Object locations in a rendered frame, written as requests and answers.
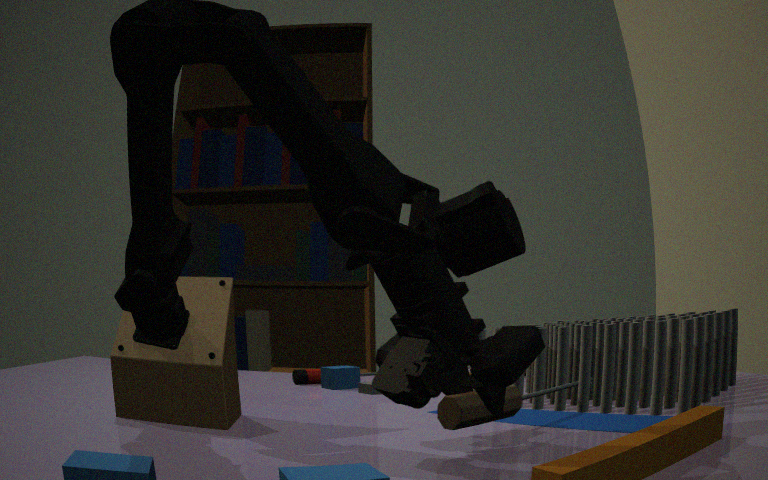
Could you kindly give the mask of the blue rectangular block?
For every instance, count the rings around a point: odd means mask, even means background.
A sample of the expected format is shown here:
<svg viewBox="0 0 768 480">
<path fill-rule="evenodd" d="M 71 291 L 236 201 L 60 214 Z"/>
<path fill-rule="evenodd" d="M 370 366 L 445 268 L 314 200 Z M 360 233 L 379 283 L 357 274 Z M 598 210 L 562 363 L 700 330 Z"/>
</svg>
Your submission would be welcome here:
<svg viewBox="0 0 768 480">
<path fill-rule="evenodd" d="M 360 367 L 329 366 L 321 367 L 322 388 L 347 390 L 359 388 Z"/>
<path fill-rule="evenodd" d="M 64 480 L 156 480 L 153 457 L 74 450 Z"/>
<path fill-rule="evenodd" d="M 280 480 L 390 480 L 367 463 L 278 467 Z"/>
</svg>

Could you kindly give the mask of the brown flat bar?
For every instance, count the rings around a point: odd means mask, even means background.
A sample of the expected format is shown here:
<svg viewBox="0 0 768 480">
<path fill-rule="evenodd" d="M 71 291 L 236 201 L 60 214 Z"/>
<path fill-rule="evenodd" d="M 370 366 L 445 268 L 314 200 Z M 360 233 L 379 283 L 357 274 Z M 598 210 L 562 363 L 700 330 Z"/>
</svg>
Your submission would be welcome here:
<svg viewBox="0 0 768 480">
<path fill-rule="evenodd" d="M 616 440 L 534 466 L 531 480 L 642 480 L 722 439 L 724 409 L 694 407 Z"/>
</svg>

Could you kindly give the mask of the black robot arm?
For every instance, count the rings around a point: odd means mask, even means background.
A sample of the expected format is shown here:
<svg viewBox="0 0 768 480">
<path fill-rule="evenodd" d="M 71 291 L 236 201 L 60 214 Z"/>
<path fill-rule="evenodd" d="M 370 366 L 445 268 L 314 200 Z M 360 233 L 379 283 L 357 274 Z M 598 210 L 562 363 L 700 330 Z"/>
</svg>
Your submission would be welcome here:
<svg viewBox="0 0 768 480">
<path fill-rule="evenodd" d="M 133 219 L 115 299 L 132 314 L 135 342 L 178 349 L 189 322 L 176 281 L 193 251 L 191 223 L 172 206 L 173 98 L 182 65 L 225 66 L 297 160 L 330 237 L 351 249 L 346 270 L 370 263 L 394 307 L 440 292 L 448 269 L 468 276 L 526 251 L 511 201 L 492 182 L 440 203 L 439 189 L 401 173 L 344 126 L 276 37 L 261 13 L 202 0 L 147 0 L 112 26 L 114 74 L 127 94 Z M 408 226 L 399 223 L 402 203 L 412 204 Z M 440 396 L 461 356 L 438 330 L 395 329 L 400 341 L 372 386 L 397 404 L 423 408 Z"/>
</svg>

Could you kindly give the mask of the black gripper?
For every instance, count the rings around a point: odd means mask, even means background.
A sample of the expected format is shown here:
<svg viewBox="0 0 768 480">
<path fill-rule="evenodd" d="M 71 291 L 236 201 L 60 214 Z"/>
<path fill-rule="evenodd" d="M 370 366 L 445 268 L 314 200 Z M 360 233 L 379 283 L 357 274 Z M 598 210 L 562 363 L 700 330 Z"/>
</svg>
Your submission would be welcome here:
<svg viewBox="0 0 768 480">
<path fill-rule="evenodd" d="M 493 417 L 504 410 L 506 387 L 514 384 L 544 350 L 536 326 L 504 326 L 484 340 L 478 335 L 486 328 L 482 318 L 471 319 L 462 297 L 470 292 L 465 282 L 450 282 L 431 298 L 411 307 L 396 308 L 390 318 L 394 327 L 405 324 L 414 333 L 420 327 L 438 332 L 450 343 L 462 363 L 450 371 L 442 393 L 453 395 L 476 390 Z M 467 366 L 471 366 L 471 375 Z"/>
</svg>

